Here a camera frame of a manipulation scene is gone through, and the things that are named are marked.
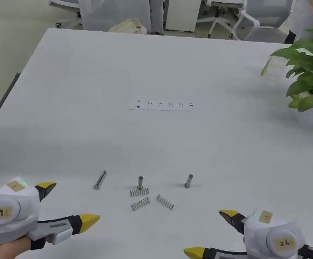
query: table surface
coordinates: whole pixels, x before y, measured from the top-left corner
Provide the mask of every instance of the table surface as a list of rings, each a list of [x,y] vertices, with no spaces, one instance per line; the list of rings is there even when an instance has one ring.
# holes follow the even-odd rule
[[[186,258],[244,250],[220,209],[272,206],[313,245],[313,129],[289,82],[260,77],[278,44],[49,29],[0,111],[0,185],[55,181],[41,219],[100,214],[86,233],[19,258]],[[128,110],[130,97],[200,112]],[[101,190],[92,189],[101,171]],[[193,174],[190,189],[183,187]],[[151,204],[129,196],[144,176]],[[173,211],[155,201],[161,194]]]

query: coil spring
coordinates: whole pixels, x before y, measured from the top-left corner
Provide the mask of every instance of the coil spring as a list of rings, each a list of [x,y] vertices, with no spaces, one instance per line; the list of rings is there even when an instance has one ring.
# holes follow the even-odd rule
[[[160,194],[156,196],[156,200],[161,203],[163,206],[165,206],[167,209],[173,209],[174,204],[168,200],[166,200],[164,197],[162,197]]]
[[[143,207],[143,206],[145,206],[145,205],[147,205],[149,203],[150,203],[150,198],[147,197],[147,198],[145,198],[143,200],[140,200],[137,203],[132,204],[131,208],[133,209],[133,211],[135,211],[136,209],[139,209],[139,208],[141,208],[141,207]]]
[[[131,197],[141,196],[141,195],[148,195],[148,194],[149,194],[149,189],[148,188],[141,189],[141,190],[131,190],[130,191]]]

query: metal pin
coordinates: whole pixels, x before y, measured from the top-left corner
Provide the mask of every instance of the metal pin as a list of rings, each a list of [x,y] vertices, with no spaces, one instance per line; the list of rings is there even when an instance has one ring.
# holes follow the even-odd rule
[[[184,184],[184,187],[185,187],[186,189],[188,189],[188,188],[190,187],[192,178],[193,178],[193,175],[190,174],[189,177],[187,178],[186,183]]]
[[[143,189],[142,182],[143,182],[143,177],[142,176],[138,177],[137,190],[142,190]]]
[[[99,177],[99,179],[97,180],[96,184],[95,184],[94,187],[93,187],[94,190],[99,190],[99,189],[100,189],[100,186],[101,186],[102,181],[103,181],[103,179],[105,178],[106,174],[107,174],[107,171],[106,171],[106,170],[103,170],[102,173],[101,173],[101,175],[100,175],[100,177]]]

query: power strip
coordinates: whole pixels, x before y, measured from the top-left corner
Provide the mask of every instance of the power strip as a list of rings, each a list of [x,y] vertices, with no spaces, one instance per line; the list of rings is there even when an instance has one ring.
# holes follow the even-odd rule
[[[130,100],[128,104],[130,110],[145,110],[145,111],[200,111],[198,106],[190,102],[179,101],[145,101],[142,99]]]

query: small metal part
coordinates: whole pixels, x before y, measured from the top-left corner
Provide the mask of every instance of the small metal part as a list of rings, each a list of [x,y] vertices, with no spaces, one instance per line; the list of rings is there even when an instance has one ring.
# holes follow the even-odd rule
[[[148,188],[145,188],[145,189],[142,189],[142,190],[131,190],[130,191],[131,197],[141,196],[141,195],[148,195],[148,194],[149,194],[149,189]]]
[[[156,196],[156,200],[161,203],[163,206],[165,206],[167,209],[173,209],[174,204],[168,200],[166,200],[164,197],[162,197],[160,194]]]
[[[133,211],[135,211],[136,209],[139,209],[139,208],[141,208],[141,207],[143,207],[143,206],[145,206],[145,205],[147,205],[149,203],[150,203],[150,198],[147,197],[147,198],[145,198],[143,200],[140,200],[137,203],[132,204],[131,208],[133,209]]]
[[[137,185],[137,190],[142,190],[142,189],[143,189],[143,185],[142,185],[142,183],[143,183],[143,177],[142,177],[142,176],[140,176],[140,177],[138,177],[138,185]]]
[[[192,178],[193,178],[193,175],[192,175],[192,174],[190,174],[190,175],[189,175],[189,177],[187,178],[186,183],[184,184],[184,187],[185,187],[186,189],[190,188]]]
[[[106,174],[107,174],[107,171],[103,170],[101,175],[100,175],[100,177],[99,177],[99,179],[98,179],[98,181],[96,182],[96,184],[93,187],[95,190],[99,190],[100,189],[100,186],[101,186],[102,181],[105,178]]]

